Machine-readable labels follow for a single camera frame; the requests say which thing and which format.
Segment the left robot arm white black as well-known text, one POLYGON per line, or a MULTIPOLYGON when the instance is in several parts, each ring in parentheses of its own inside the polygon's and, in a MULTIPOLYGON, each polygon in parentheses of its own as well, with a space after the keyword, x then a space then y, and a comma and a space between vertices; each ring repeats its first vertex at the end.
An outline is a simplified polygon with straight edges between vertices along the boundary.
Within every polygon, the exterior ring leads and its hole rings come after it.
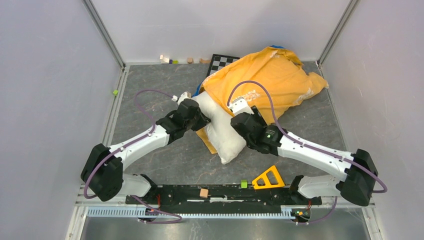
POLYGON ((182 138, 187 131, 198 131, 210 122, 195 100, 185 99, 148 130, 115 145, 95 145, 80 175, 84 193, 91 190, 103 202, 117 195, 135 195, 145 204, 153 203, 157 190, 148 178, 125 174, 124 170, 148 153, 182 138))

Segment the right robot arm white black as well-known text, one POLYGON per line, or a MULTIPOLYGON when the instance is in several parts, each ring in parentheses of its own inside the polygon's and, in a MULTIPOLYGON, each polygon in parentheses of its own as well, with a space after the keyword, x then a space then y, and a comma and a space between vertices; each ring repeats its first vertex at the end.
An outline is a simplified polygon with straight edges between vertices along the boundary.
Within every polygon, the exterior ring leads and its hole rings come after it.
POLYGON ((352 153, 305 140, 274 123, 267 124, 256 107, 251 113, 234 116, 230 125, 252 150, 294 159, 327 173, 317 177, 296 176, 288 191, 295 204, 315 197, 342 197, 366 207, 377 192, 374 187, 378 170, 366 150, 359 148, 352 153))

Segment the blue yellow pillowcase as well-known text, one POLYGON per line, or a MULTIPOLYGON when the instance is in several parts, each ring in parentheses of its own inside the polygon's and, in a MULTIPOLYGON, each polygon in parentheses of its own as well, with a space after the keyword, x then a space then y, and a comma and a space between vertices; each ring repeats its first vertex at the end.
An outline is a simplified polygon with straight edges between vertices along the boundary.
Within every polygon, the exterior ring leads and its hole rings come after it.
POLYGON ((270 124, 328 86, 319 74, 306 73, 293 51, 267 46, 206 77, 199 92, 208 93, 232 117, 228 101, 243 97, 270 124))

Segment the white pillow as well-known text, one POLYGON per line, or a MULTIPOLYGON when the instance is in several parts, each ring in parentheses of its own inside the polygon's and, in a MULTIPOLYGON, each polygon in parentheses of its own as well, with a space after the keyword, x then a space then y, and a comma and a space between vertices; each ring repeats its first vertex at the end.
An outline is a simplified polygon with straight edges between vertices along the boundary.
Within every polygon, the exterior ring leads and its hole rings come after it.
POLYGON ((231 126, 232 116, 205 91, 192 99, 210 119, 210 123, 197 132, 198 136, 211 153, 218 154, 223 165, 230 163, 246 146, 246 141, 231 126))

